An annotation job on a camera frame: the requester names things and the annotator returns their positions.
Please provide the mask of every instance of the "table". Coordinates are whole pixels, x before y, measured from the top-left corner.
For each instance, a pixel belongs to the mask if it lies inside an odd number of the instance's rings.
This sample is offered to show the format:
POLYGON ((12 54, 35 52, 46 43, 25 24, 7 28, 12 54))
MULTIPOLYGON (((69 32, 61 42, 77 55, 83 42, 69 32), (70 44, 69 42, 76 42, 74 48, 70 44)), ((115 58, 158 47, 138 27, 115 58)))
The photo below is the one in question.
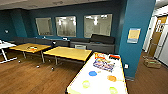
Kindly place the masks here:
POLYGON ((44 52, 44 54, 55 56, 56 65, 58 65, 57 57, 81 60, 85 63, 86 59, 88 58, 91 52, 91 50, 75 49, 69 47, 56 47, 54 49, 44 52))
POLYGON ((15 47, 10 47, 10 49, 23 51, 24 58, 26 58, 25 52, 36 53, 36 52, 41 51, 41 57, 42 57, 43 63, 45 63, 42 50, 47 49, 49 47, 51 47, 51 46, 41 45, 41 44, 33 44, 33 43, 26 43, 26 44, 18 45, 18 46, 15 46, 15 47), (29 49, 30 47, 35 47, 37 49, 30 50, 29 49))
POLYGON ((93 66, 93 54, 67 87, 68 94, 128 94, 121 59, 109 59, 108 55, 105 59, 115 63, 112 72, 93 66))
POLYGON ((17 57, 11 58, 11 59, 7 59, 7 56, 6 56, 6 54, 5 54, 4 50, 3 50, 4 48, 13 47, 13 46, 16 46, 16 45, 8 43, 8 42, 3 42, 3 43, 0 44, 0 49, 1 49, 3 57, 5 59, 4 61, 1 61, 0 63, 5 63, 5 62, 8 62, 8 61, 12 61, 12 60, 17 59, 17 57))

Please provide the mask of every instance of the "floor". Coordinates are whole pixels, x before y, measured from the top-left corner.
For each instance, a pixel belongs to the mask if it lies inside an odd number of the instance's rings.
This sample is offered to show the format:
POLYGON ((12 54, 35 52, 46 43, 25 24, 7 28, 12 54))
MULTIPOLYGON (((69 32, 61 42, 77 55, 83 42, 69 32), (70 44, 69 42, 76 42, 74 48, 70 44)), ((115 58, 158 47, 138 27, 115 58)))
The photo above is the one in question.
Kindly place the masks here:
POLYGON ((168 94, 168 68, 148 68, 143 62, 146 56, 141 53, 134 81, 126 81, 129 94, 168 94))
MULTIPOLYGON (((168 69, 147 68, 143 64, 142 52, 134 81, 126 81, 129 94, 168 94, 168 69)), ((64 94, 66 87, 80 71, 83 64, 65 62, 54 71, 55 60, 42 62, 37 56, 27 59, 19 51, 8 50, 9 58, 17 60, 0 64, 0 94, 64 94)))

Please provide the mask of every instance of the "blue wall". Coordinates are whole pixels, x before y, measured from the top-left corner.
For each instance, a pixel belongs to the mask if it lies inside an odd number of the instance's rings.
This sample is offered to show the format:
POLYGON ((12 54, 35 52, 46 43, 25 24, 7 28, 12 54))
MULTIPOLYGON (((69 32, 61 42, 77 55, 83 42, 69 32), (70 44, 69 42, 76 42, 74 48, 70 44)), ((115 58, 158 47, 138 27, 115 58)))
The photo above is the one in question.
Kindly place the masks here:
POLYGON ((60 16, 76 16, 76 37, 84 38, 84 16, 85 15, 100 15, 100 14, 112 14, 112 32, 111 36, 116 36, 118 31, 118 22, 120 14, 120 0, 113 0, 113 2, 96 2, 90 4, 62 6, 55 8, 35 9, 30 10, 30 16, 32 21, 32 27, 34 35, 36 37, 42 37, 38 35, 36 28, 35 18, 51 17, 54 36, 47 36, 47 38, 62 38, 57 36, 55 17, 60 16))
POLYGON ((125 76, 135 77, 154 5, 155 0, 127 0, 124 26, 119 47, 122 63, 129 64, 129 68, 124 70, 125 76), (127 43, 130 28, 141 28, 140 37, 136 44, 127 43))
POLYGON ((11 17, 18 37, 34 37, 27 10, 13 9, 11 10, 11 17))
POLYGON ((4 41, 13 40, 16 36, 15 28, 8 10, 0 11, 0 39, 4 41))
POLYGON ((123 29, 124 20, 125 20, 126 5, 127 5, 127 0, 122 0, 118 32, 116 33, 116 37, 115 37, 116 38, 116 41, 115 41, 115 53, 119 52, 122 29, 123 29))

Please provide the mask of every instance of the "wall sign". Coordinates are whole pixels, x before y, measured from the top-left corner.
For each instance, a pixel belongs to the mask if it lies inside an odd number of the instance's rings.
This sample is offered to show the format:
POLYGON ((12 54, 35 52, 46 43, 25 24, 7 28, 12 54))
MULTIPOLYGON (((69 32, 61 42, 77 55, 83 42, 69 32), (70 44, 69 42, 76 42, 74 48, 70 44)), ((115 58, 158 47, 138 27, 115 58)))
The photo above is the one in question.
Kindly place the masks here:
POLYGON ((127 43, 137 43, 140 31, 140 28, 130 28, 127 43))

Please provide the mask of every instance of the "blue circle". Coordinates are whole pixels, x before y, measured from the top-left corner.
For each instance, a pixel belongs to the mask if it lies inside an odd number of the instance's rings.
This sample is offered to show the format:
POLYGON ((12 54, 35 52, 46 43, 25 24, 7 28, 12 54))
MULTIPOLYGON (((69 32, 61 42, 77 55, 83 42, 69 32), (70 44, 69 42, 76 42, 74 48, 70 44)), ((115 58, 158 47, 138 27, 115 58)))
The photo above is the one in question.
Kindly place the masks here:
POLYGON ((95 71, 90 71, 90 72, 89 72, 89 75, 90 75, 90 76, 96 76, 97 73, 96 73, 95 71))

